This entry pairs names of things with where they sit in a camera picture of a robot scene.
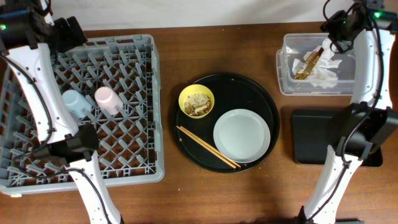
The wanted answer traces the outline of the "yellow bowl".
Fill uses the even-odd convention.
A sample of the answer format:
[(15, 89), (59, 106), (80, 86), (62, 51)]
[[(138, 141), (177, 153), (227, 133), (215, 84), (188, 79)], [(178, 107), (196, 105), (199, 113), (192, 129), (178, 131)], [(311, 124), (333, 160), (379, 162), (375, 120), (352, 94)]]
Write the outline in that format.
[(213, 109), (215, 97), (211, 90), (204, 85), (189, 85), (181, 91), (178, 105), (187, 116), (200, 119)]

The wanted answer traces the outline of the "gold snack wrapper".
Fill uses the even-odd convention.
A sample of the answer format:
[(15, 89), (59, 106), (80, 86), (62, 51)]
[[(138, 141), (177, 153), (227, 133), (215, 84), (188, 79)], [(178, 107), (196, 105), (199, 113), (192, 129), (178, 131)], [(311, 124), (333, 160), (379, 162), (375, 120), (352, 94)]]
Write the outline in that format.
[(324, 49), (323, 47), (320, 47), (319, 50), (313, 51), (305, 60), (303, 68), (300, 68), (295, 76), (295, 80), (304, 80), (306, 79), (310, 72), (313, 70), (317, 62), (319, 61), (320, 56), (322, 55)]

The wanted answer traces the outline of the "white paper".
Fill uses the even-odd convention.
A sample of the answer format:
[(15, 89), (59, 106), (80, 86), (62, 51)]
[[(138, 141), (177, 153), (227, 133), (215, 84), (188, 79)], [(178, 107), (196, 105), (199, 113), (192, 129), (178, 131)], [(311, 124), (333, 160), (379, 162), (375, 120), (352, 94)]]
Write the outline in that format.
[(342, 60), (333, 60), (335, 53), (331, 50), (330, 45), (332, 44), (330, 39), (325, 39), (322, 45), (318, 45), (311, 52), (307, 52), (303, 59), (306, 60), (313, 51), (319, 51), (323, 48), (323, 52), (313, 70), (309, 73), (306, 80), (315, 80), (310, 84), (314, 87), (333, 88), (337, 85), (338, 76), (336, 72), (332, 72), (332, 68), (338, 68)]

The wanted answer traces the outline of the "light blue plastic cup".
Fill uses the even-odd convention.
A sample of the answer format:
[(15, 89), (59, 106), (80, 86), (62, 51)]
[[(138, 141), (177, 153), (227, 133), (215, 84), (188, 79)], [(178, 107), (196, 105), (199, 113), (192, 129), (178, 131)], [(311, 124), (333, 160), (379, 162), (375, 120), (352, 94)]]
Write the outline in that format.
[(76, 90), (65, 91), (62, 99), (69, 112), (79, 119), (86, 117), (85, 112), (90, 112), (93, 108), (88, 100)]

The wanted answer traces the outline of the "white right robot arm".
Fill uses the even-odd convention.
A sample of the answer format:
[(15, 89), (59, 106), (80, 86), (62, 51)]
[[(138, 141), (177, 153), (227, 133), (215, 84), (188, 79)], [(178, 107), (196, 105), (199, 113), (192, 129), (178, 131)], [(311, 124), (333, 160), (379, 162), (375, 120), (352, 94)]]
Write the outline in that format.
[(339, 54), (356, 54), (354, 90), (349, 106), (328, 128), (323, 172), (295, 223), (335, 223), (345, 190), (368, 155), (376, 152), (397, 129), (397, 112), (389, 92), (391, 50), (397, 34), (397, 14), (355, 1), (322, 24)]

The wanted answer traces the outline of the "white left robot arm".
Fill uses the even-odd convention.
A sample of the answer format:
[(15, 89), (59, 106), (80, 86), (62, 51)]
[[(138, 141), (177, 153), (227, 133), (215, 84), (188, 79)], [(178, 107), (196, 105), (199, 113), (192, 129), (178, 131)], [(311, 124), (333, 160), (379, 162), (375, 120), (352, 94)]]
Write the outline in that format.
[(123, 223), (98, 164), (100, 141), (92, 124), (79, 126), (65, 106), (52, 57), (82, 45), (87, 38), (77, 19), (52, 19), (51, 1), (1, 4), (1, 58), (12, 68), (28, 101), (39, 146), (13, 158), (59, 162), (70, 174), (92, 223)]

